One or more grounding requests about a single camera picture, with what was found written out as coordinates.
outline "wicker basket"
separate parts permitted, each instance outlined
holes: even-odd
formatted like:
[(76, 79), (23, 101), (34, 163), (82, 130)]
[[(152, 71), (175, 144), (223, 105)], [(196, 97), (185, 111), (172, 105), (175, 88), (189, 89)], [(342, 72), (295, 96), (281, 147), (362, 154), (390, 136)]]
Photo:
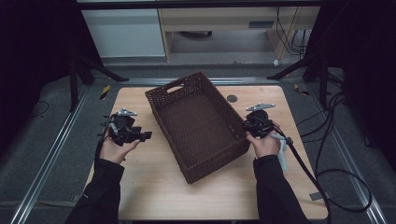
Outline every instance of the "wicker basket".
[(146, 96), (187, 183), (248, 151), (242, 118), (204, 74), (180, 78)]

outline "small round object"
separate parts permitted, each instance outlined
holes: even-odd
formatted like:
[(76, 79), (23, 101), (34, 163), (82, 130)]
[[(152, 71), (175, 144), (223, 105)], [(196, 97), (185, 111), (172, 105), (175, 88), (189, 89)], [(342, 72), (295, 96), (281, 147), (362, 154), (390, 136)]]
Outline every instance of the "small round object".
[(235, 103), (238, 100), (238, 97), (236, 97), (235, 95), (228, 95), (227, 100), (230, 103)]

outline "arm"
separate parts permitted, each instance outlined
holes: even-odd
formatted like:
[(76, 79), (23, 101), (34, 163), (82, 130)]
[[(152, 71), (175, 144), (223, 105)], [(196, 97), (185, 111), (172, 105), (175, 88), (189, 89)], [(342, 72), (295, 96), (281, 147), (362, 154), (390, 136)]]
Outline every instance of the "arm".
[(124, 171), (120, 163), (138, 143), (134, 141), (119, 147), (110, 138), (98, 143), (99, 160), (94, 165), (92, 181), (84, 189), (66, 224), (119, 223), (120, 180)]
[(283, 176), (277, 158), (279, 140), (269, 135), (256, 139), (250, 133), (247, 133), (247, 140), (254, 146), (258, 158), (253, 162), (253, 168), (260, 223), (310, 223)]

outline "wooden tabletop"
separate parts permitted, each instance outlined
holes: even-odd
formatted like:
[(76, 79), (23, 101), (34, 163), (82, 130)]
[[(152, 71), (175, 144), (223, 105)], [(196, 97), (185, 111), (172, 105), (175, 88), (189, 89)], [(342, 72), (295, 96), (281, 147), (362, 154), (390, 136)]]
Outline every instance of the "wooden tabletop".
[[(244, 118), (247, 107), (257, 103), (276, 104), (266, 109), (286, 136), (292, 138), (304, 163), (311, 170), (303, 143), (295, 126), (288, 103), (278, 86), (219, 86), (227, 97), (236, 95), (231, 103)], [(121, 220), (246, 220), (258, 219), (256, 179), (252, 162), (253, 147), (248, 153), (232, 161), (211, 175), (189, 185), (160, 127), (152, 115), (145, 91), (153, 88), (123, 88), (112, 113), (123, 107), (137, 112), (134, 126), (142, 132), (152, 131), (151, 139), (129, 153), (121, 165), (125, 172), (120, 182)], [(309, 219), (323, 219), (327, 210), (322, 200), (311, 201), (309, 194), (318, 192), (289, 148), (285, 151), (288, 170), (284, 173), (293, 188), (305, 215)]]

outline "hand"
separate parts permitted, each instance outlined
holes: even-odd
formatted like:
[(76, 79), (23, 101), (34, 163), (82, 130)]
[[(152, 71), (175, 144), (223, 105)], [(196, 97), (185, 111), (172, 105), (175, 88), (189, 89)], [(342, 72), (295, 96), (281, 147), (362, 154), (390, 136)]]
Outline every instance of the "hand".
[(125, 156), (135, 149), (139, 144), (140, 140), (134, 140), (132, 143), (124, 143), (122, 147), (115, 144), (110, 137), (107, 137), (102, 145), (99, 158), (107, 161), (112, 161), (116, 164), (121, 164), (124, 161)]
[(251, 135), (250, 132), (247, 132), (247, 140), (254, 146), (254, 151), (256, 152), (256, 157), (260, 158), (268, 155), (277, 155), (280, 149), (280, 140), (274, 137), (271, 137), (270, 134), (267, 134), (262, 139), (257, 139)]

